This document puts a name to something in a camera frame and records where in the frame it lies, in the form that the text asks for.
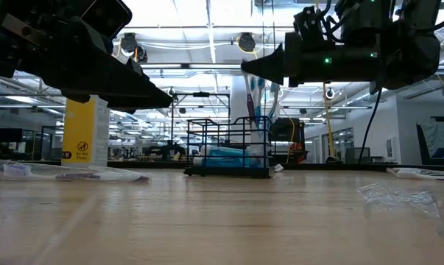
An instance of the plastic bag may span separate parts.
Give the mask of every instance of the plastic bag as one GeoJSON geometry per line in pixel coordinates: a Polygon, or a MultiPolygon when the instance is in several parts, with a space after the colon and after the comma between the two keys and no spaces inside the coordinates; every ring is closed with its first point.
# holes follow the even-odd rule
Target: plastic bag
{"type": "Polygon", "coordinates": [[[410,180],[444,180],[444,172],[428,169],[396,168],[387,169],[390,174],[410,180]]]}
{"type": "Polygon", "coordinates": [[[374,183],[361,187],[357,190],[366,199],[364,206],[364,214],[366,218],[370,218],[373,208],[377,206],[386,206],[379,208],[380,210],[390,210],[400,206],[411,206],[428,217],[431,217],[434,223],[436,233],[443,237],[443,223],[438,204],[434,200],[433,195],[429,191],[406,192],[396,189],[392,186],[382,183],[374,183]]]}
{"type": "Polygon", "coordinates": [[[147,174],[104,166],[89,166],[88,168],[78,169],[66,166],[0,160],[0,180],[100,180],[148,183],[151,177],[147,174]]]}

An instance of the black metal cart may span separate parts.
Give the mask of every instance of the black metal cart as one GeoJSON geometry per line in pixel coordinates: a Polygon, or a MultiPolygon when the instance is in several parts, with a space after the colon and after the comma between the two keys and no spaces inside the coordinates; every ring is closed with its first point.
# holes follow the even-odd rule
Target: black metal cart
{"type": "Polygon", "coordinates": [[[266,116],[260,117],[241,117],[235,120],[233,123],[216,123],[211,119],[192,119],[188,120],[187,131],[187,165],[184,174],[192,176],[193,174],[206,176],[206,175],[219,175],[228,177],[249,177],[249,178],[270,178],[273,174],[273,169],[269,167],[269,157],[267,155],[269,151],[269,126],[271,121],[266,116]],[[258,124],[256,129],[247,129],[252,121],[256,121],[258,124]],[[247,142],[246,137],[251,133],[257,132],[260,135],[260,141],[247,142]],[[201,143],[191,143],[191,137],[199,136],[202,139],[201,143]],[[241,136],[242,142],[234,142],[234,136],[241,136]],[[201,155],[191,155],[189,147],[193,145],[203,146],[205,152],[201,155]],[[208,146],[220,146],[230,147],[234,149],[240,149],[240,155],[210,155],[208,152],[208,146]],[[248,152],[248,147],[253,149],[255,146],[259,146],[259,150],[262,149],[262,155],[251,155],[248,152]],[[202,158],[202,163],[196,165],[191,163],[195,158],[202,158]],[[241,161],[240,166],[227,167],[227,166],[212,166],[214,159],[227,159],[241,161]]]}

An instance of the desk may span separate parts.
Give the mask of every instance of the desk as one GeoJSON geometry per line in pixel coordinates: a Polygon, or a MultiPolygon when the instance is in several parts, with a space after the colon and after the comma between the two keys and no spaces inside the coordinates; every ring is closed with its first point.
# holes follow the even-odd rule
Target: desk
{"type": "Polygon", "coordinates": [[[356,192],[377,182],[427,188],[443,201],[444,225],[444,182],[377,172],[251,180],[148,171],[149,185],[0,182],[0,264],[39,252],[91,196],[96,207],[44,264],[444,264],[444,238],[427,217],[367,220],[356,192]]]}

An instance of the workbench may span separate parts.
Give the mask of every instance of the workbench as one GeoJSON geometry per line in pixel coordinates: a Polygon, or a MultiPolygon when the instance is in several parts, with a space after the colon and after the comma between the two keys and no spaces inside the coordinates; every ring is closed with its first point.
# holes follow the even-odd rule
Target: workbench
{"type": "Polygon", "coordinates": [[[39,256],[41,264],[444,264],[444,237],[430,218],[388,211],[367,219],[356,191],[427,189],[442,202],[444,227],[444,182],[381,172],[251,180],[142,171],[150,184],[0,182],[0,264],[39,256]],[[83,211],[90,198],[95,205],[83,211]],[[53,247],[57,233],[65,236],[53,247]]]}

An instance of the metal frame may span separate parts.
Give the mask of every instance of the metal frame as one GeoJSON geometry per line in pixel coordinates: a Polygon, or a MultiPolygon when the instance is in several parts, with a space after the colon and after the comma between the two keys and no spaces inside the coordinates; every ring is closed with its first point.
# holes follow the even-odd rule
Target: metal frame
{"type": "MultiPolygon", "coordinates": [[[[174,93],[172,94],[172,103],[171,103],[171,141],[174,140],[174,128],[175,128],[175,108],[187,97],[187,96],[197,96],[196,93],[174,93]],[[179,102],[175,104],[175,96],[182,96],[181,99],[179,99],[179,102]]],[[[230,101],[230,94],[227,93],[209,93],[208,97],[215,96],[223,105],[223,106],[216,106],[218,108],[227,108],[228,109],[228,123],[230,123],[231,120],[231,101],[230,101]],[[228,105],[226,105],[223,100],[220,98],[220,96],[226,96],[228,98],[228,105]]]]}
{"type": "MultiPolygon", "coordinates": [[[[39,151],[40,160],[42,159],[42,155],[43,155],[43,134],[45,133],[45,129],[50,129],[50,130],[62,129],[64,132],[65,127],[63,127],[63,126],[42,126],[42,130],[40,133],[40,151],[39,151]]],[[[52,149],[52,141],[50,141],[49,149],[50,150],[52,149]]]]}
{"type": "Polygon", "coordinates": [[[269,167],[269,161],[268,161],[268,154],[267,154],[267,146],[269,145],[267,138],[269,133],[269,127],[271,125],[271,120],[267,116],[260,116],[260,117],[240,117],[237,118],[233,123],[216,123],[213,122],[211,119],[193,119],[188,120],[187,125],[188,128],[191,127],[191,124],[197,124],[202,127],[202,130],[196,131],[196,130],[190,130],[187,131],[187,152],[186,152],[186,170],[184,171],[184,174],[188,174],[189,176],[193,174],[198,174],[201,176],[206,175],[224,175],[224,176],[232,176],[232,177],[251,177],[251,178],[270,178],[272,175],[271,168],[269,167]],[[246,129],[246,125],[251,124],[253,122],[253,119],[259,122],[260,127],[258,129],[246,129]],[[242,126],[242,130],[232,130],[231,127],[233,125],[239,125],[242,126]],[[227,130],[228,135],[239,135],[242,136],[243,141],[242,143],[220,143],[220,127],[227,126],[230,129],[227,130]],[[246,143],[245,136],[248,136],[251,132],[260,132],[263,134],[263,141],[260,143],[246,143]],[[217,136],[217,142],[216,143],[208,143],[207,138],[209,136],[209,133],[212,134],[216,133],[217,136]],[[189,158],[201,158],[202,156],[199,155],[190,155],[190,149],[189,146],[190,143],[190,136],[191,135],[198,135],[202,136],[202,143],[197,145],[202,145],[205,147],[205,150],[207,150],[208,146],[225,146],[225,147],[233,147],[243,150],[243,155],[240,157],[239,155],[227,155],[227,156],[219,156],[219,155],[209,155],[208,152],[205,152],[203,155],[203,164],[201,166],[190,166],[190,159],[189,158]],[[245,150],[249,146],[263,146],[263,155],[248,155],[245,150]],[[207,166],[207,158],[241,158],[242,159],[242,167],[211,167],[207,166]],[[261,168],[251,168],[247,165],[247,158],[261,158],[263,160],[262,167],[261,168]]]}

